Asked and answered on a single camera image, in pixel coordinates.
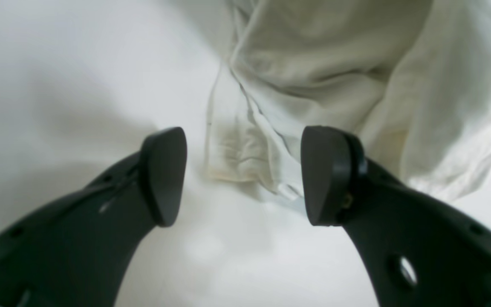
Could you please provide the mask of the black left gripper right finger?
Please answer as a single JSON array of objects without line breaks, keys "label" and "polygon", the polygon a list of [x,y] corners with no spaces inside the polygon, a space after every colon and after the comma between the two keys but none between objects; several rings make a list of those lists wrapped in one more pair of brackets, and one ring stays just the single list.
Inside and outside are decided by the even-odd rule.
[{"label": "black left gripper right finger", "polygon": [[310,223],[343,227],[381,307],[491,307],[491,230],[405,186],[345,131],[304,128],[300,159]]}]

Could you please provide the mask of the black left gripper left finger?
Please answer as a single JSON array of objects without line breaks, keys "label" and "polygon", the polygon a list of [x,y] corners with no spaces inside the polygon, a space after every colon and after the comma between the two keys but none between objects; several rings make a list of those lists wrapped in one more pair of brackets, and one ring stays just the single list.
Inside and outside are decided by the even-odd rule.
[{"label": "black left gripper left finger", "polygon": [[187,143],[174,127],[0,233],[0,307],[112,307],[139,243],[176,221]]}]

